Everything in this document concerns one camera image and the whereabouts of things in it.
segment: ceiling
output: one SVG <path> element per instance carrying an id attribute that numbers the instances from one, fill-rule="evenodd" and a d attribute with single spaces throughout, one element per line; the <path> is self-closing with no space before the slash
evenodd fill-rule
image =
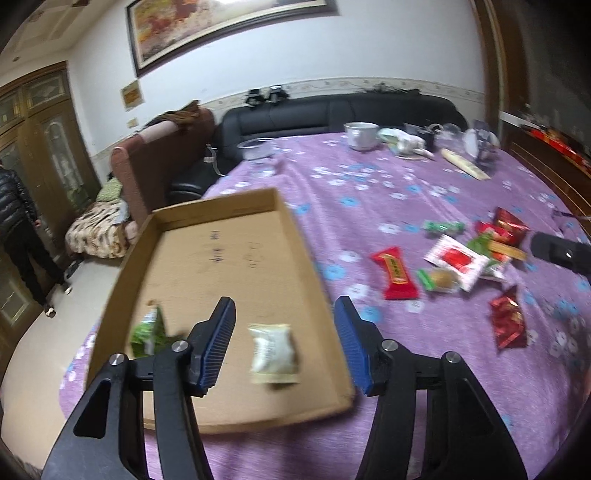
<path id="1" fill-rule="evenodd" d="M 46 0 L 0 53 L 0 72 L 72 48 L 116 0 Z"/>

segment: person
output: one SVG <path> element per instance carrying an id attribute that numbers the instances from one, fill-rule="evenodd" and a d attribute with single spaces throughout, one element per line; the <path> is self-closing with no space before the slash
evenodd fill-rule
<path id="1" fill-rule="evenodd" d="M 63 270 L 56 265 L 37 235 L 41 226 L 35 204 L 14 170 L 3 167 L 0 161 L 0 244 L 18 269 L 33 299 L 43 307 L 45 315 L 53 318 L 55 308 L 47 301 L 29 259 L 31 255 L 47 274 L 62 286 L 65 294 L 72 291 Z"/>

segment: small wall picture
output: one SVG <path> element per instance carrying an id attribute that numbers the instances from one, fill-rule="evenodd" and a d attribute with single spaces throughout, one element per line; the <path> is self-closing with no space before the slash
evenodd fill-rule
<path id="1" fill-rule="evenodd" d="M 135 80 L 131 82 L 127 87 L 121 90 L 121 97 L 123 98 L 123 104 L 126 110 L 144 103 L 144 97 L 142 91 L 139 89 L 139 81 Z"/>
<path id="2" fill-rule="evenodd" d="M 138 76 L 237 30 L 295 15 L 336 12 L 336 0 L 135 0 L 127 7 Z"/>

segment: pile of candy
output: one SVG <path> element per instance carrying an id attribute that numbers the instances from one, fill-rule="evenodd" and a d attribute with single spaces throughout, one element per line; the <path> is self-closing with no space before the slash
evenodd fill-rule
<path id="1" fill-rule="evenodd" d="M 505 281 L 505 270 L 513 260 L 525 261 L 527 254 L 519 248 L 529 227 L 505 209 L 497 208 L 491 223 L 476 222 L 476 236 L 466 245 L 452 238 L 465 230 L 460 222 L 426 221 L 423 229 L 429 235 L 441 235 L 424 259 L 436 268 L 416 272 L 429 293 L 470 292 L 478 279 Z M 401 249 L 388 248 L 372 256 L 388 274 L 386 300 L 414 300 L 419 290 L 402 263 Z M 525 347 L 527 333 L 523 313 L 513 286 L 490 302 L 491 322 L 499 349 Z"/>

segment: black puffer jacket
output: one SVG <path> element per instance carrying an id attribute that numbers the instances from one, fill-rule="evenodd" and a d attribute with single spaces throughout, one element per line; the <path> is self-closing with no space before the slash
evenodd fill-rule
<path id="1" fill-rule="evenodd" d="M 29 192 L 14 170 L 0 167 L 0 242 L 23 220 L 37 220 L 37 210 Z"/>

